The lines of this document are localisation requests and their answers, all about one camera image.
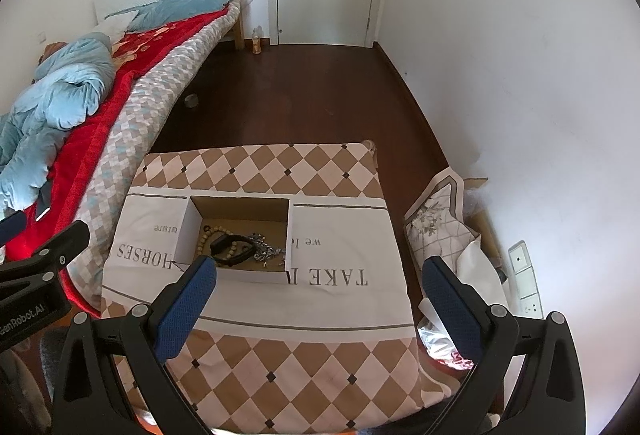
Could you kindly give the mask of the black wrist band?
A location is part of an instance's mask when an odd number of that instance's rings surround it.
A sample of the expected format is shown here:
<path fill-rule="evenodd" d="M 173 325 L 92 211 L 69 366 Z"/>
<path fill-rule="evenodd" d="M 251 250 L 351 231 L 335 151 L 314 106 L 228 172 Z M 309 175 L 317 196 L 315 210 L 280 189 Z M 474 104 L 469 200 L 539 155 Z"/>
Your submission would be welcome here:
<path fill-rule="evenodd" d="M 234 233 L 220 233 L 209 244 L 210 257 L 224 267 L 240 265 L 255 253 L 256 245 L 250 238 Z"/>

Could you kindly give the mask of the red blanket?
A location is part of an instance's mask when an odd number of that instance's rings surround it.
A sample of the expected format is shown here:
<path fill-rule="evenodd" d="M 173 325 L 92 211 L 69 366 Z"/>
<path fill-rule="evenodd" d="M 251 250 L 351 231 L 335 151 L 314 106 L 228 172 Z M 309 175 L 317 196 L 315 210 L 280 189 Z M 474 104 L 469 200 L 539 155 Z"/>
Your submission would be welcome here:
<path fill-rule="evenodd" d="M 198 31 L 201 16 L 174 21 L 155 30 L 128 32 L 112 45 L 116 76 L 111 93 L 93 116 L 72 129 L 49 169 L 37 201 L 23 210 L 26 228 L 4 248 L 8 262 L 28 259 L 38 247 L 76 221 L 75 214 L 105 146 L 108 131 L 122 110 L 132 83 L 160 61 L 160 55 Z M 66 268 L 61 271 L 67 297 Z"/>

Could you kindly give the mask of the crumpled white cloth pile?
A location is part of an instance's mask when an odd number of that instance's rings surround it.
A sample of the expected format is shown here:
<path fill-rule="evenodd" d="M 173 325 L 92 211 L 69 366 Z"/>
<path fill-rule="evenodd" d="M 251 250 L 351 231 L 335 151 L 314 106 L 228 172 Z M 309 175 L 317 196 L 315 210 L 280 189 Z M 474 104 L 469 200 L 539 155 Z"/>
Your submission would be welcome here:
<path fill-rule="evenodd" d="M 439 256 L 454 274 L 488 304 L 506 306 L 497 270 L 480 247 L 482 236 L 463 221 L 464 181 L 447 168 L 437 173 L 405 215 L 405 234 L 416 271 L 423 262 Z M 418 332 L 428 356 L 454 370 L 470 370 L 471 360 L 454 346 L 429 299 L 419 304 L 423 318 Z"/>

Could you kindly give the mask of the white cardboard box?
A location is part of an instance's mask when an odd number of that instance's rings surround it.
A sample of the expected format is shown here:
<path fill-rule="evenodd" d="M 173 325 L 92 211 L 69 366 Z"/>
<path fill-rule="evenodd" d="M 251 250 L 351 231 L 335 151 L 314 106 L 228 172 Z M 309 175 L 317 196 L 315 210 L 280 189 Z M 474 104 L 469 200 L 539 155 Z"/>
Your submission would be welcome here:
<path fill-rule="evenodd" d="M 221 279 L 287 285 L 291 221 L 288 199 L 190 197 L 172 260 L 184 268 L 209 256 Z"/>

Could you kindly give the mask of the light blue duvet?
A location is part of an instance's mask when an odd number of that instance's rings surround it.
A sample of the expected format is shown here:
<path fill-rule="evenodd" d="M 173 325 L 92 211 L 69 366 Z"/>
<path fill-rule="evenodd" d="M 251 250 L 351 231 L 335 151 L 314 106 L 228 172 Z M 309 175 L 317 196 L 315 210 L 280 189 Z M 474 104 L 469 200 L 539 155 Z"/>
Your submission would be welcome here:
<path fill-rule="evenodd" d="M 1 117 L 1 215 L 37 201 L 70 131 L 93 116 L 111 93 L 115 38 L 223 10 L 230 1 L 157 0 L 119 10 L 43 60 L 32 84 Z"/>

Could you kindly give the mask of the checkered bed mattress cover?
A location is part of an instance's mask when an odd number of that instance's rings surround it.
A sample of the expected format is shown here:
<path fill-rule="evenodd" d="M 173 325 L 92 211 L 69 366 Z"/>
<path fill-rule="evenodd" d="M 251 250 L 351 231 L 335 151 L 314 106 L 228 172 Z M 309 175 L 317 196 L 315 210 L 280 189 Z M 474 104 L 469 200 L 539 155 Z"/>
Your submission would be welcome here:
<path fill-rule="evenodd" d="M 196 22 L 198 31 L 171 45 L 159 62 L 132 83 L 75 214 L 88 225 L 90 239 L 87 249 L 66 267 L 67 293 L 89 313 L 100 312 L 103 266 L 138 166 L 207 56 L 240 21 L 240 0 L 231 0 L 222 16 L 203 15 Z"/>

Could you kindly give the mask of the plastic bottle on floor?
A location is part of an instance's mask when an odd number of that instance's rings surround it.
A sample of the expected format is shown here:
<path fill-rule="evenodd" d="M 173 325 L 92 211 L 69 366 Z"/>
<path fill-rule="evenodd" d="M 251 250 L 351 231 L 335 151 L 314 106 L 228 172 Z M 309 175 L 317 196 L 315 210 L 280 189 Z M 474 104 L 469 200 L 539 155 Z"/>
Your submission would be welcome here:
<path fill-rule="evenodd" d="M 262 54 L 262 27 L 258 26 L 252 31 L 252 53 L 254 55 Z"/>

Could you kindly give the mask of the white wall socket strip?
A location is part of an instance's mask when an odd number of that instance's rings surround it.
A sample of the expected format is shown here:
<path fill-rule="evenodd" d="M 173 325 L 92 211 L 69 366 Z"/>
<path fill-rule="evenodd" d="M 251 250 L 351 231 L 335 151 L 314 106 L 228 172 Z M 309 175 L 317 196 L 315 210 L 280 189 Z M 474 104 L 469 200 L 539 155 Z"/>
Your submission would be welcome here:
<path fill-rule="evenodd" d="M 518 312 L 529 318 L 544 318 L 535 270 L 525 241 L 521 240 L 512 245 L 508 255 Z"/>

